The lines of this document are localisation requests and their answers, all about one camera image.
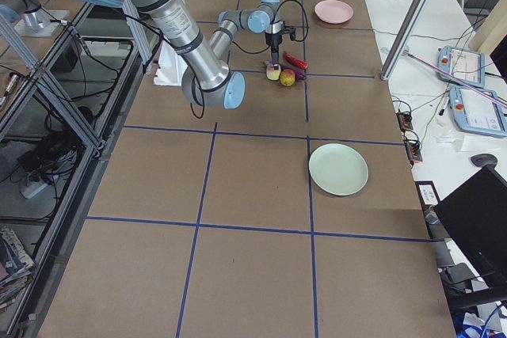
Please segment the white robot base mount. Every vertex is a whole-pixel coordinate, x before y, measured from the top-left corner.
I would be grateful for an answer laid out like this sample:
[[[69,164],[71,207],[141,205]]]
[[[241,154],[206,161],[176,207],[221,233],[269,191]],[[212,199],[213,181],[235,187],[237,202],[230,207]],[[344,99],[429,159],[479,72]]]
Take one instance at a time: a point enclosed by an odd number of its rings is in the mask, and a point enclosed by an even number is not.
[[[181,87],[188,65],[166,42],[162,43],[157,66],[154,75],[155,85]]]

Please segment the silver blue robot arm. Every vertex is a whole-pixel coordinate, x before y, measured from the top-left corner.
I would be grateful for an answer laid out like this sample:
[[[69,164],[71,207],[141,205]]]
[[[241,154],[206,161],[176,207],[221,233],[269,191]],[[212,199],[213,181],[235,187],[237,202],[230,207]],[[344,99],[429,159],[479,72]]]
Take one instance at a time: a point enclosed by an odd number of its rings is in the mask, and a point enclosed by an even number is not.
[[[100,6],[120,8],[125,0],[83,0]],[[245,96],[243,75],[232,71],[221,59],[234,39],[238,26],[221,21],[212,38],[206,40],[183,0],[130,0],[141,13],[151,17],[169,45],[188,68],[181,88],[192,104],[205,107],[237,108]]]
[[[234,109],[242,103],[246,92],[244,76],[231,70],[221,59],[234,42],[235,35],[242,30],[263,34],[272,63],[279,63],[283,36],[296,40],[295,27],[282,19],[282,4],[281,0],[261,0],[254,9],[223,11],[209,41],[199,35],[183,49],[182,58],[188,68],[183,74],[181,88],[190,104],[202,108]]]

